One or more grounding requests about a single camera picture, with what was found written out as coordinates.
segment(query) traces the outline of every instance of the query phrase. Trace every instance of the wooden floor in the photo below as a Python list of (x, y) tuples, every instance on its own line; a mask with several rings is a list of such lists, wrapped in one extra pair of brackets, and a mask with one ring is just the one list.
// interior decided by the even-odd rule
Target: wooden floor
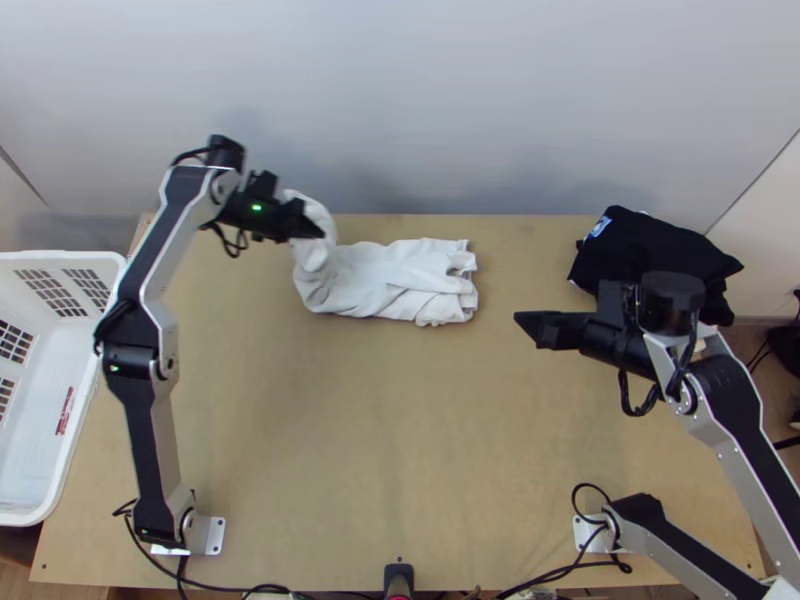
[[(764, 340), (766, 328), (756, 326), (736, 326), (725, 330), (725, 338), (734, 353), (747, 362)], [(800, 408), (800, 380), (781, 367), (774, 356), (767, 357), (753, 375), (764, 400), (764, 427), (773, 441), (797, 435), (788, 426), (792, 413)], [(800, 480), (800, 446), (787, 448), (781, 454), (787, 468), (795, 480)], [(0, 564), (0, 598), (4, 600), (175, 600), (175, 590), (112, 589), (85, 586), (53, 585), (30, 583), (28, 569), (14, 565)], [(575, 600), (692, 600), (694, 594), (682, 586), (656, 586), (645, 588), (616, 588), (590, 590), (558, 590), (559, 594)], [(380, 594), (370, 594), (378, 600)], [(436, 594), (420, 593), (419, 600), (433, 600)], [(217, 592), (187, 591), (192, 600), (234, 600), (239, 594)], [(353, 600), (354, 596), (340, 593), (314, 593), (317, 600)], [(440, 600), (461, 600), (458, 592), (451, 592)], [(483, 600), (492, 600), (491, 592), (481, 594)]]

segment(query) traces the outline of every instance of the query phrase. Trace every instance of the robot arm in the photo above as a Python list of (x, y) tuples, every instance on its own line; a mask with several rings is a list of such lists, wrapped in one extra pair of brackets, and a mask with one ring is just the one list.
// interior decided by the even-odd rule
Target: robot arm
[[(800, 599), (800, 491), (767, 438), (747, 369), (716, 329), (697, 321), (703, 301), (698, 280), (648, 273), (639, 286), (602, 282), (597, 313), (514, 318), (537, 347), (578, 349), (655, 381), (675, 417), (713, 449), (780, 577), (763, 585), (672, 525), (661, 503), (646, 494), (603, 509), (622, 547), (651, 557), (704, 600)], [(695, 339), (705, 350), (682, 366), (678, 357)]]
[[(200, 163), (184, 164), (189, 158)], [(170, 403), (180, 368), (178, 325), (163, 301), (166, 287), (198, 229), (222, 236), (222, 223), (276, 242), (324, 235), (303, 215), (302, 200), (273, 199), (271, 173), (250, 174), (239, 189), (244, 158), (242, 146), (215, 135), (175, 159), (161, 184), (161, 209), (95, 331), (103, 374), (128, 423), (139, 488), (134, 531), (144, 542), (195, 554), (219, 554), (225, 520), (198, 514), (181, 481)]]

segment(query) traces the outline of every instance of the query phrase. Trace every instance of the black cable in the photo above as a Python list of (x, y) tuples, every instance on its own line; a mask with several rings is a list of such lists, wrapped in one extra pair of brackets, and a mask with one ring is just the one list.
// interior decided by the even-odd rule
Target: black cable
[[(679, 390), (676, 388), (677, 386), (680, 386), (681, 382), (683, 382), (684, 377), (686, 376), (686, 369), (689, 366), (689, 362), (692, 360), (692, 354), (694, 354), (694, 349), (696, 346), (697, 313), (694, 313), (691, 317), (689, 343), (686, 345), (686, 348), (683, 350), (683, 354), (681, 354), (680, 358), (678, 359), (678, 364), (675, 367), (675, 371), (669, 378), (669, 382), (664, 390), (667, 396), (675, 398), (675, 393), (679, 392)], [(619, 398), (620, 405), (622, 406), (622, 412), (629, 417), (643, 417), (653, 410), (659, 398), (663, 400), (661, 388), (659, 388), (657, 383), (654, 383), (650, 387), (650, 391), (647, 392), (644, 402), (642, 402), (640, 406), (634, 408), (631, 406), (630, 394), (628, 392), (628, 372), (625, 369), (620, 369), (617, 372), (617, 383), (619, 384)]]
[(620, 369), (617, 372), (617, 383), (619, 383), (619, 401), (623, 413), (629, 417), (643, 417), (653, 410), (659, 398), (658, 384), (654, 384), (650, 391), (647, 392), (644, 402), (634, 408), (631, 406), (628, 392), (628, 372), (625, 369)]
[(748, 366), (748, 370), (750, 371), (751, 375), (755, 372), (756, 367), (758, 367), (758, 365), (761, 364), (761, 361), (767, 358), (770, 354), (772, 354), (772, 350), (767, 350), (764, 354), (761, 355), (761, 357), (757, 361), (755, 361), (752, 365)]
[[(586, 569), (586, 568), (589, 568), (589, 567), (610, 567), (610, 566), (615, 566), (620, 571), (625, 573), (626, 575), (633, 572), (633, 567), (631, 567), (627, 563), (622, 562), (616, 554), (611, 554), (610, 555), (611, 558), (609, 560), (600, 560), (600, 561), (589, 562), (589, 563), (582, 563), (581, 562), (581, 560), (583, 560), (584, 555), (586, 554), (586, 551), (588, 550), (589, 546), (594, 541), (594, 539), (598, 535), (600, 535), (600, 533), (602, 531), (605, 531), (605, 530), (609, 529), (609, 525), (605, 521), (599, 522), (599, 521), (597, 521), (595, 519), (588, 519), (583, 513), (581, 513), (578, 510), (577, 502), (576, 502), (577, 493), (580, 490), (582, 490), (583, 488), (587, 488), (587, 487), (600, 492), (600, 494), (602, 494), (603, 498), (606, 500), (606, 503), (607, 504), (611, 503), (611, 500), (609, 499), (608, 494), (606, 494), (600, 487), (594, 485), (593, 483), (582, 482), (582, 483), (579, 483), (578, 485), (576, 485), (572, 489), (571, 499), (572, 499), (572, 507), (573, 507), (573, 509), (575, 509), (575, 514), (579, 518), (585, 520), (588, 523), (600, 524), (600, 526), (592, 532), (592, 535), (590, 535), (589, 538), (586, 540), (586, 542), (584, 542), (584, 544), (580, 547), (580, 552), (578, 552), (578, 556), (575, 558), (575, 560), (572, 562), (572, 564), (565, 565), (563, 567), (558, 567), (557, 569), (553, 569), (552, 571), (548, 571), (547, 573), (539, 575), (538, 577), (535, 577), (535, 578), (533, 578), (533, 579), (531, 579), (529, 581), (526, 581), (524, 583), (520, 583), (519, 585), (515, 585), (514, 587), (508, 588), (507, 590), (503, 590), (502, 592), (497, 594), (497, 596), (495, 597), (496, 600), (505, 600), (509, 596), (513, 596), (517, 592), (521, 592), (522, 590), (526, 590), (526, 589), (528, 589), (530, 587), (533, 587), (535, 585), (540, 585), (540, 584), (543, 584), (543, 583), (551, 583), (553, 581), (557, 581), (557, 580), (559, 580), (559, 579), (561, 579), (563, 577), (566, 577), (567, 575), (569, 575), (570, 573), (572, 573), (576, 569)], [(619, 547), (618, 546), (618, 539), (614, 540), (614, 547), (615, 548)]]
[[(250, 588), (237, 588), (237, 587), (225, 587), (225, 586), (217, 586), (217, 585), (209, 585), (207, 583), (201, 583), (199, 581), (194, 581), (192, 579), (187, 578), (184, 573), (186, 571), (186, 563), (189, 562), (189, 555), (182, 556), (180, 561), (178, 562), (178, 572), (173, 573), (156, 559), (154, 559), (147, 550), (144, 549), (139, 539), (136, 537), (136, 533), (133, 531), (133, 525), (131, 524), (131, 510), (130, 506), (132, 506), (136, 500), (129, 500), (122, 506), (120, 506), (117, 510), (111, 513), (115, 517), (123, 517), (125, 521), (125, 527), (128, 529), (128, 535), (130, 536), (131, 540), (133, 541), (136, 549), (139, 553), (147, 559), (151, 565), (153, 565), (156, 569), (161, 571), (167, 577), (170, 577), (175, 580), (178, 586), (178, 593), (183, 592), (183, 585), (191, 585), (196, 588), (200, 588), (203, 590), (208, 590), (210, 592), (230, 592), (230, 593), (243, 593), (245, 594), (244, 598), (247, 598), (250, 594), (255, 592), (268, 592), (273, 594), (291, 594), (292, 591), (282, 585), (274, 584), (274, 583), (261, 583), (259, 585), (250, 587)], [(298, 594), (303, 595), (310, 600), (315, 600), (308, 594)]]
[(178, 588), (178, 595), (181, 597), (181, 600), (189, 600), (186, 597), (186, 592), (183, 591), (183, 576), (186, 573), (186, 564), (189, 562), (189, 555), (185, 554), (180, 557), (178, 560), (178, 573), (177, 577), (175, 578), (175, 585)]
[(219, 146), (204, 146), (202, 148), (195, 148), (194, 150), (189, 150), (188, 152), (181, 152), (178, 156), (172, 159), (170, 163), (170, 167), (174, 167), (175, 165), (182, 163), (187, 158), (198, 158), (199, 154), (206, 154), (207, 152), (211, 152), (212, 150), (216, 150)]
[(750, 360), (748, 360), (747, 363), (745, 363), (748, 370), (750, 369), (756, 358), (758, 358), (758, 355), (761, 354), (761, 351), (766, 347), (767, 347), (767, 340), (764, 340), (764, 343), (761, 344), (761, 346), (759, 346), (758, 350), (756, 350), (756, 353), (753, 354), (753, 357)]
[(225, 232), (223, 232), (222, 228), (216, 223), (207, 223), (205, 227), (208, 227), (217, 234), (217, 237), (222, 240), (222, 248), (225, 250), (225, 254), (231, 258), (239, 258), (242, 252), (250, 247), (250, 242), (245, 235), (244, 229), (240, 229), (236, 232), (236, 241), (232, 242), (225, 236)]
[(570, 497), (570, 501), (572, 502), (572, 510), (575, 511), (575, 514), (578, 515), (578, 517), (580, 517), (582, 520), (586, 521), (587, 523), (591, 523), (592, 525), (605, 525), (606, 524), (605, 521), (598, 521), (597, 519), (590, 519), (589, 517), (584, 515), (580, 510), (578, 510), (578, 502), (577, 502), (578, 492), (580, 492), (584, 488), (591, 488), (591, 489), (595, 490), (596, 492), (599, 492), (603, 496), (603, 499), (606, 501), (606, 504), (611, 504), (611, 498), (609, 498), (608, 494), (606, 494), (602, 489), (600, 489), (598, 486), (596, 486), (593, 483), (589, 483), (589, 482), (583, 481), (583, 482), (579, 483), (578, 485), (576, 485), (574, 488), (572, 488), (572, 495)]
[(561, 579), (562, 577), (566, 577), (567, 575), (572, 573), (572, 571), (574, 571), (575, 569), (584, 569), (584, 568), (587, 568), (587, 567), (600, 567), (600, 566), (616, 565), (617, 563), (615, 563), (613, 561), (610, 561), (610, 560), (608, 560), (608, 561), (591, 562), (591, 563), (581, 563), (580, 562), (583, 559), (584, 554), (586, 554), (586, 550), (589, 548), (589, 545), (594, 541), (594, 538), (596, 538), (598, 535), (600, 535), (601, 532), (605, 531), (606, 529), (608, 529), (608, 525), (603, 525), (602, 527), (598, 527), (597, 529), (594, 530), (592, 535), (590, 535), (589, 538), (586, 540), (586, 543), (583, 545), (583, 548), (581, 548), (580, 552), (578, 552), (577, 558), (575, 559), (575, 561), (571, 565), (558, 567), (557, 569), (553, 569), (552, 571), (548, 571), (547, 573), (544, 573), (543, 575), (539, 575), (538, 577), (530, 579), (529, 581), (526, 581), (524, 583), (520, 583), (519, 585), (515, 585), (514, 587), (508, 588), (507, 590), (503, 590), (502, 592), (497, 594), (496, 600), (505, 600), (506, 598), (508, 598), (510, 596), (513, 596), (517, 592), (521, 592), (522, 590), (527, 590), (528, 588), (533, 587), (535, 585), (540, 585), (542, 583), (550, 583), (550, 582), (556, 581), (558, 579)]
[(791, 448), (792, 446), (800, 446), (800, 435), (796, 435), (772, 444), (772, 447), (775, 448), (775, 450), (783, 450), (784, 448)]

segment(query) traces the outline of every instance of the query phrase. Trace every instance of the clothing label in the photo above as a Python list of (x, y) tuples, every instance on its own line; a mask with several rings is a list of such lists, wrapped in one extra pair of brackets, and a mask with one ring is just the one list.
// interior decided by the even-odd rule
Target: clothing label
[(61, 407), (61, 417), (58, 419), (58, 426), (56, 427), (56, 435), (64, 435), (67, 431), (67, 423), (69, 423), (69, 415), (72, 413), (72, 393), (75, 388), (70, 386), (67, 390), (67, 397), (64, 398), (64, 406)]
[(590, 237), (597, 237), (603, 233), (603, 230), (608, 227), (608, 224), (611, 223), (611, 220), (612, 219), (606, 216), (600, 217), (600, 220), (595, 224), (594, 227), (592, 227), (592, 230), (589, 232), (589, 235), (587, 235), (586, 238), (588, 239)]

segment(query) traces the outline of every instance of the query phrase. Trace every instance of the power cord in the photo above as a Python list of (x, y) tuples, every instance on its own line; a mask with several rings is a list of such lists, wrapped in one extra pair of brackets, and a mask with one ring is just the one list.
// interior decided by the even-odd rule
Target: power cord
[[(528, 589), (530, 587), (533, 587), (535, 585), (541, 585), (541, 584), (544, 584), (544, 583), (552, 583), (553, 581), (557, 581), (559, 579), (562, 579), (562, 578), (566, 577), (567, 575), (569, 575), (570, 573), (572, 573), (576, 569), (587, 569), (589, 567), (610, 567), (610, 566), (614, 566), (614, 567), (617, 567), (620, 571), (622, 571), (626, 575), (628, 575), (628, 574), (633, 572), (633, 567), (631, 567), (627, 563), (622, 562), (616, 554), (611, 554), (610, 555), (611, 556), (610, 560), (600, 560), (600, 561), (589, 562), (589, 563), (582, 563), (581, 562), (581, 560), (583, 560), (584, 555), (586, 554), (589, 546), (594, 541), (594, 539), (598, 535), (600, 535), (600, 533), (602, 531), (605, 531), (605, 530), (609, 529), (608, 523), (606, 523), (605, 521), (599, 521), (597, 519), (590, 519), (586, 515), (584, 515), (580, 510), (578, 510), (577, 494), (578, 494), (578, 492), (580, 490), (582, 490), (584, 488), (591, 488), (593, 490), (596, 490), (600, 494), (602, 494), (604, 500), (606, 501), (606, 504), (609, 504), (611, 502), (611, 499), (608, 497), (608, 494), (606, 494), (601, 488), (599, 488), (598, 486), (594, 485), (593, 483), (587, 483), (587, 482), (579, 483), (578, 485), (576, 485), (572, 489), (571, 501), (572, 501), (572, 508), (575, 510), (575, 515), (579, 519), (582, 519), (582, 520), (586, 521), (587, 523), (591, 523), (592, 525), (599, 525), (599, 527), (597, 527), (597, 529), (595, 529), (594, 532), (592, 532), (592, 535), (590, 535), (589, 538), (586, 540), (586, 542), (583, 544), (583, 547), (581, 548), (580, 552), (578, 552), (578, 556), (575, 558), (575, 560), (572, 562), (572, 564), (565, 565), (563, 567), (558, 567), (557, 569), (553, 569), (552, 571), (548, 571), (547, 573), (539, 575), (538, 577), (530, 579), (530, 580), (528, 580), (528, 581), (526, 581), (524, 583), (520, 583), (519, 585), (515, 585), (512, 588), (508, 588), (507, 590), (503, 590), (502, 592), (497, 594), (497, 596), (496, 596), (497, 600), (506, 600), (506, 598), (509, 598), (510, 596), (513, 596), (517, 592), (521, 592), (521, 591), (526, 590), (526, 589)], [(619, 547), (617, 542), (618, 542), (618, 540), (614, 540), (614, 547), (615, 548)]]
[[(189, 150), (188, 152), (183, 152), (176, 156), (170, 166), (174, 167), (185, 160), (190, 158), (195, 158), (197, 160), (200, 159), (201, 154), (207, 154), (213, 150), (217, 150), (216, 146), (205, 146), (203, 148), (196, 148), (194, 150)], [(214, 190), (213, 186), (210, 188), (211, 194), (213, 198)], [(213, 231), (217, 234), (220, 240), (222, 240), (222, 248), (225, 250), (225, 253), (230, 256), (231, 258), (239, 258), (244, 250), (247, 250), (250, 247), (250, 242), (247, 240), (247, 236), (245, 235), (244, 229), (239, 229), (236, 232), (236, 238), (234, 241), (230, 241), (226, 236), (225, 233), (222, 231), (222, 228), (216, 223), (207, 223), (205, 225), (208, 229)]]
[(316, 600), (313, 596), (308, 594), (301, 594), (298, 592), (292, 592), (289, 588), (277, 585), (274, 583), (261, 583), (259, 585), (250, 587), (250, 588), (237, 588), (237, 587), (225, 587), (225, 586), (216, 586), (216, 585), (209, 585), (207, 583), (201, 583), (199, 581), (194, 581), (189, 579), (185, 576), (186, 573), (186, 566), (189, 562), (189, 555), (181, 556), (180, 560), (178, 561), (178, 570), (176, 573), (170, 571), (167, 567), (162, 565), (156, 559), (154, 559), (150, 554), (148, 554), (147, 550), (144, 549), (139, 539), (136, 537), (136, 534), (133, 531), (133, 525), (131, 523), (132, 520), (132, 507), (136, 503), (136, 499), (129, 500), (122, 506), (120, 506), (117, 510), (111, 513), (112, 517), (123, 517), (125, 521), (125, 526), (128, 529), (128, 535), (130, 536), (131, 540), (133, 541), (134, 545), (136, 546), (137, 550), (147, 559), (151, 565), (153, 565), (156, 569), (161, 571), (167, 577), (175, 580), (175, 585), (178, 590), (178, 594), (180, 595), (181, 600), (186, 600), (186, 592), (183, 589), (184, 585), (191, 585), (196, 588), (200, 588), (203, 590), (208, 590), (211, 592), (230, 592), (230, 593), (241, 593), (244, 594), (242, 598), (248, 598), (250, 595), (258, 593), (258, 592), (266, 592), (272, 594), (284, 594), (284, 595), (294, 595), (298, 598), (303, 598), (307, 600)]
[(225, 232), (222, 231), (222, 228), (218, 224), (207, 223), (205, 227), (217, 234), (217, 237), (222, 240), (222, 249), (225, 250), (225, 254), (231, 258), (239, 258), (242, 252), (250, 247), (250, 242), (247, 240), (244, 229), (240, 229), (236, 232), (236, 241), (232, 242), (225, 236)]
[[(678, 359), (678, 364), (675, 367), (675, 371), (672, 373), (672, 376), (670, 377), (665, 389), (667, 396), (671, 398), (675, 397), (676, 392), (680, 393), (680, 384), (683, 382), (686, 376), (686, 370), (689, 367), (689, 362), (692, 360), (692, 354), (694, 354), (694, 349), (697, 346), (697, 313), (692, 314), (689, 327), (689, 343), (686, 345), (686, 348), (683, 350), (683, 354), (681, 354), (680, 358)], [(644, 402), (642, 402), (640, 406), (634, 408), (631, 406), (630, 394), (628, 392), (628, 372), (625, 369), (620, 369), (617, 373), (617, 383), (619, 383), (619, 397), (620, 405), (622, 406), (622, 412), (629, 417), (645, 416), (647, 413), (653, 410), (656, 402), (658, 402), (659, 399), (664, 399), (664, 396), (661, 393), (661, 388), (659, 388), (657, 383), (654, 383), (650, 388), (650, 391), (647, 392)]]

